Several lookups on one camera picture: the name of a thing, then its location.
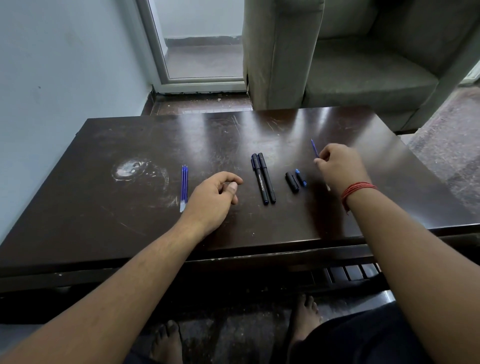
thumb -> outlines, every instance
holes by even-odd
[[[321,159],[321,158],[315,158],[313,161],[314,161],[315,164],[317,165],[317,167],[318,167],[318,169],[320,170],[320,172],[323,171],[323,169],[325,168],[326,164],[328,163],[326,160]]]
[[[229,202],[232,202],[233,197],[237,193],[237,188],[238,185],[236,182],[230,182],[228,185],[223,185],[223,191],[222,191],[222,196],[225,196],[224,198],[228,198]]]

coffee table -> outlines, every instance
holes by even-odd
[[[455,245],[480,232],[368,107],[88,119],[0,246],[0,291],[108,277],[180,217],[182,164],[189,194],[221,170],[244,180],[240,203],[185,269],[373,262],[352,214],[313,164],[311,138],[319,151],[332,142],[357,148],[378,188],[434,234]],[[252,170],[259,152],[274,205],[263,205]],[[308,184],[298,194],[285,181],[295,169]]]

gray armchair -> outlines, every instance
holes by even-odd
[[[390,3],[245,0],[253,109],[369,105],[421,127],[480,59],[480,0]]]

red bracelet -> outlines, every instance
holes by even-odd
[[[354,184],[351,184],[345,191],[343,191],[340,200],[342,201],[343,208],[345,211],[348,213],[350,211],[348,205],[347,205],[347,197],[350,196],[352,193],[355,191],[361,190],[362,188],[374,188],[375,190],[378,190],[377,186],[368,183],[368,182],[357,182]]]

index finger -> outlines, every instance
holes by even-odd
[[[217,188],[220,188],[220,186],[225,183],[225,182],[236,182],[237,184],[242,184],[243,179],[237,176],[235,173],[230,173],[230,172],[219,172],[208,178],[209,181],[212,181]]]
[[[319,153],[318,158],[327,160],[330,153],[332,152],[335,147],[339,146],[340,144],[337,143],[330,143],[325,146],[325,148],[322,149],[322,151]]]

